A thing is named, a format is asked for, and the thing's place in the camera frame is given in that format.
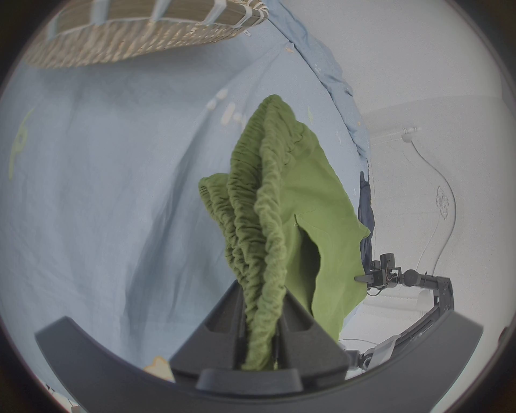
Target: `navy blue cloth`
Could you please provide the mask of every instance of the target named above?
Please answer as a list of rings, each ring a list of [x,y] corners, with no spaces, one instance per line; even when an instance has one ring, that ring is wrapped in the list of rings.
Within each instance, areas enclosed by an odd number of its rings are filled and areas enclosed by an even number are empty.
[[[364,271],[367,273],[371,268],[373,261],[373,245],[371,239],[373,238],[373,230],[375,228],[375,216],[373,208],[371,208],[371,187],[369,182],[364,178],[364,172],[360,172],[360,204],[358,207],[358,219],[369,228],[371,234],[360,242],[360,254],[362,257],[362,265]]]

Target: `woven basket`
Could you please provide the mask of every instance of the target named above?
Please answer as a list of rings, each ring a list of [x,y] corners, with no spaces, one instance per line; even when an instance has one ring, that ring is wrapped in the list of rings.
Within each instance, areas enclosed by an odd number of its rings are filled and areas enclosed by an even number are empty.
[[[114,62],[232,38],[268,15],[260,0],[70,0],[25,60],[41,68]]]

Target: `ruched green fabric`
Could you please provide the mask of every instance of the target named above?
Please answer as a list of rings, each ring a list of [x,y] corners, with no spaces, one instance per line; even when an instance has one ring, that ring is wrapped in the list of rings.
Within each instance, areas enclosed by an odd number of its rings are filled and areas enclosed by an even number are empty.
[[[286,287],[335,340],[365,297],[357,219],[315,134],[277,95],[249,119],[229,174],[199,182],[225,256],[244,291],[248,352],[244,370],[271,363],[271,339]]]

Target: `light blue fabric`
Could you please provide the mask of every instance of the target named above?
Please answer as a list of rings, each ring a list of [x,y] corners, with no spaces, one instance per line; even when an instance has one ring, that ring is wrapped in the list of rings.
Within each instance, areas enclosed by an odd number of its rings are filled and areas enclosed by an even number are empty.
[[[358,152],[369,161],[369,132],[353,100],[353,89],[342,77],[342,68],[331,50],[313,37],[281,0],[269,0],[270,21],[290,40],[328,90],[340,112]]]
[[[266,96],[316,133],[357,210],[361,159],[327,90],[272,23],[249,32],[114,64],[21,64],[2,95],[0,314],[56,391],[67,395],[34,340],[47,324],[70,316],[143,368],[169,358],[231,284],[197,183],[229,170]]]

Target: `green garment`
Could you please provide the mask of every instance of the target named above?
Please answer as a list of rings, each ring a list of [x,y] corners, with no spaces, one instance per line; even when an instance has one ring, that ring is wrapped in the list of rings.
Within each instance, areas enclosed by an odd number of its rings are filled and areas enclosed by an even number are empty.
[[[315,134],[277,95],[266,98],[242,133],[229,174],[199,182],[222,229],[225,256],[244,290],[249,344],[245,370],[270,367],[271,338],[285,287],[335,340],[364,299],[357,219]]]

